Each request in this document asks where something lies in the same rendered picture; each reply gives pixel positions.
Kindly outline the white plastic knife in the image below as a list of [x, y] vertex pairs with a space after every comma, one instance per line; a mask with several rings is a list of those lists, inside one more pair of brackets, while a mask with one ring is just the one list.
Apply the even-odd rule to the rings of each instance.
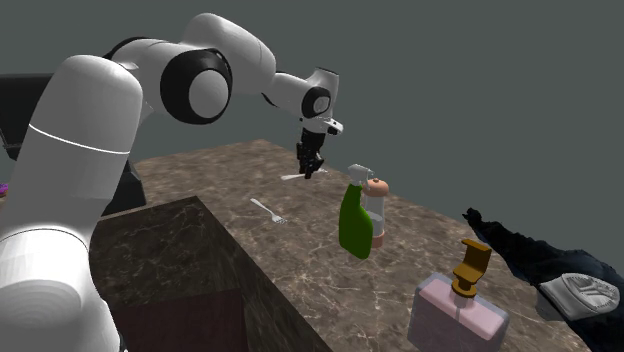
[[[319, 168], [317, 171], [315, 171], [314, 173], [328, 173], [328, 171], [324, 168]], [[296, 179], [296, 178], [300, 178], [303, 177], [305, 178], [306, 174], [305, 173], [301, 173], [301, 174], [290, 174], [290, 175], [282, 175], [280, 176], [280, 179], [283, 181], [286, 180], [292, 180], [292, 179]]]

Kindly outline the silver fork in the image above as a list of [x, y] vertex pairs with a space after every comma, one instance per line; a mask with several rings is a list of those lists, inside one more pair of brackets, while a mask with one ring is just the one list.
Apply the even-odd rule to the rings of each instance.
[[284, 224], [284, 223], [286, 223], [286, 222], [287, 222], [287, 220], [286, 220], [286, 219], [284, 219], [283, 217], [281, 217], [281, 216], [277, 215], [275, 212], [273, 212], [272, 210], [270, 210], [268, 207], [266, 207], [264, 204], [262, 204], [262, 203], [261, 203], [260, 201], [258, 201], [257, 199], [255, 199], [255, 198], [251, 198], [251, 199], [250, 199], [250, 201], [251, 201], [253, 204], [255, 204], [255, 205], [257, 205], [258, 207], [260, 207], [261, 209], [263, 209], [263, 210], [265, 210], [266, 212], [268, 212], [268, 213], [270, 214], [270, 216], [271, 216], [271, 220], [272, 220], [274, 223], [277, 223], [277, 224]]

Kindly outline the green spray bottle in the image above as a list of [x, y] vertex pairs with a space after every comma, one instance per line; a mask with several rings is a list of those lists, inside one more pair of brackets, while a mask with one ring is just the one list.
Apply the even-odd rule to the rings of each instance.
[[368, 185], [370, 169], [352, 164], [348, 167], [350, 182], [339, 212], [339, 244], [358, 259], [367, 259], [372, 248], [373, 223], [361, 205], [363, 189]]

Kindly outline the clear grinder with orange top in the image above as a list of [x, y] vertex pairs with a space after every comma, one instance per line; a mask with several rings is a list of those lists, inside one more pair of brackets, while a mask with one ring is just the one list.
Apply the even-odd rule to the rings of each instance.
[[380, 248], [385, 236], [385, 197], [389, 193], [388, 184], [379, 178], [368, 181], [368, 186], [362, 189], [364, 194], [364, 208], [373, 224], [372, 247]]

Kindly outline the marble patterned robot stand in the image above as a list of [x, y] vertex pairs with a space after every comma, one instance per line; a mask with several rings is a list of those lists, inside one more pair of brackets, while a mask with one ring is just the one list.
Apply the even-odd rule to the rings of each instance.
[[100, 221], [90, 265], [128, 352], [333, 352], [196, 196]]

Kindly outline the pink soap dispenser gold pump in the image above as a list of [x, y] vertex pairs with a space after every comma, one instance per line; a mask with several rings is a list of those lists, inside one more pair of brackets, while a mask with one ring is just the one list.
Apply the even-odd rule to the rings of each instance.
[[434, 272], [416, 288], [407, 339], [420, 352], [499, 352], [509, 315], [477, 294], [492, 249], [471, 239], [453, 278]]

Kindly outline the black cloth with grey patch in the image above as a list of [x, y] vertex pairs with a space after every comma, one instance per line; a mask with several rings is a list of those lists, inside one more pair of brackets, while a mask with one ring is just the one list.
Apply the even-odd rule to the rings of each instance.
[[547, 321], [565, 322], [592, 352], [624, 352], [624, 277], [585, 250], [563, 250], [463, 214], [477, 237], [505, 261], [511, 273], [538, 292], [535, 306]]

